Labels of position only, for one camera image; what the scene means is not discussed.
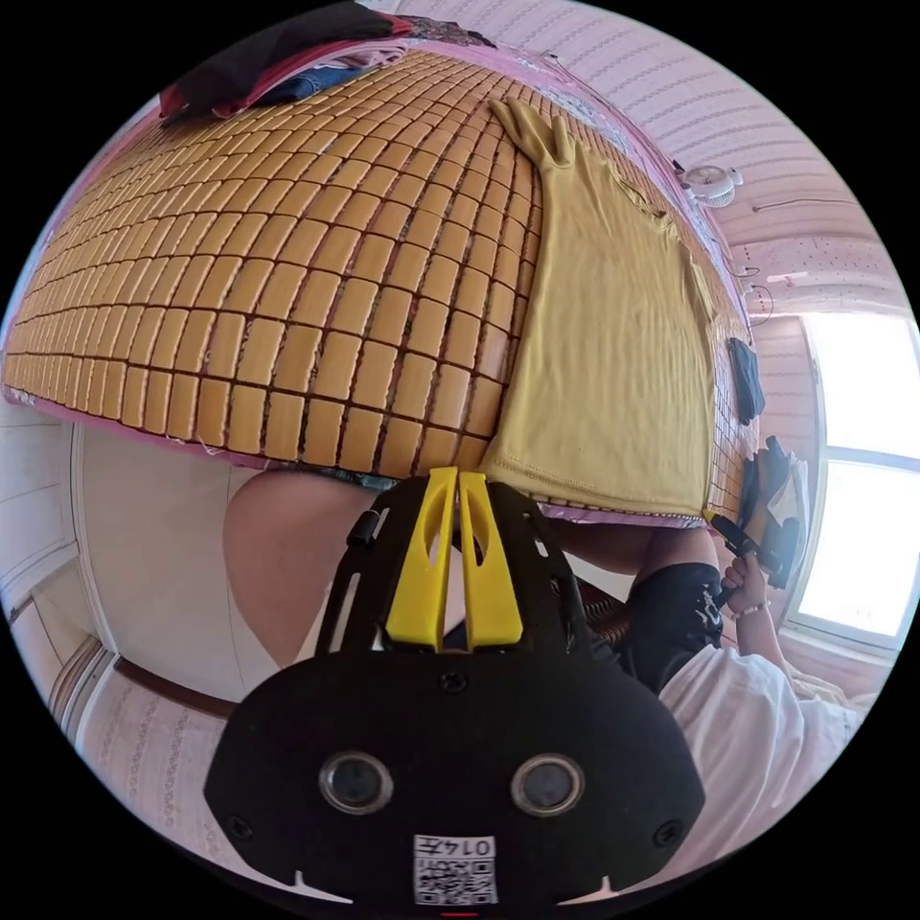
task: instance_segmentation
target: black shorts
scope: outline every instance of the black shorts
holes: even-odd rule
[[[664,685],[707,645],[722,645],[722,615],[713,598],[719,570],[703,563],[668,565],[630,592],[630,625],[616,652],[596,636],[594,656],[616,661],[627,674],[659,694]],[[445,648],[466,649],[466,624],[445,637]]]

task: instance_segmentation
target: qr code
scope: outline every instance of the qr code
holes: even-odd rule
[[[415,838],[415,902],[497,904],[493,838]]]

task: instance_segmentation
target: bamboo mat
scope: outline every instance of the bamboo mat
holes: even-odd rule
[[[3,382],[267,460],[394,478],[474,469],[540,251],[539,177],[484,104],[509,96],[562,115],[674,213],[649,177],[534,90],[413,52],[294,105],[143,132],[49,243]],[[675,218],[719,314],[710,505],[732,515],[751,438],[725,341],[744,331]]]

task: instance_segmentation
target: leg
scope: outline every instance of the leg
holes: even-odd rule
[[[661,568],[683,563],[718,566],[716,547],[704,527],[634,527],[551,520],[563,550],[608,572],[645,581]]]
[[[722,617],[712,601],[720,588],[719,563],[705,528],[572,526],[584,533],[568,545],[563,538],[566,551],[635,576],[630,625],[618,647],[628,674],[658,694],[704,648],[721,646]]]
[[[263,472],[227,508],[227,582],[246,625],[279,667],[292,664],[322,609],[345,539],[374,493],[322,476]],[[446,628],[464,616],[459,553],[450,559]]]

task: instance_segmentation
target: hand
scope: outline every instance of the hand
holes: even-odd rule
[[[747,553],[743,559],[736,559],[726,570],[722,587],[736,588],[728,601],[733,613],[744,613],[751,607],[767,600],[767,579],[761,571],[754,553]]]

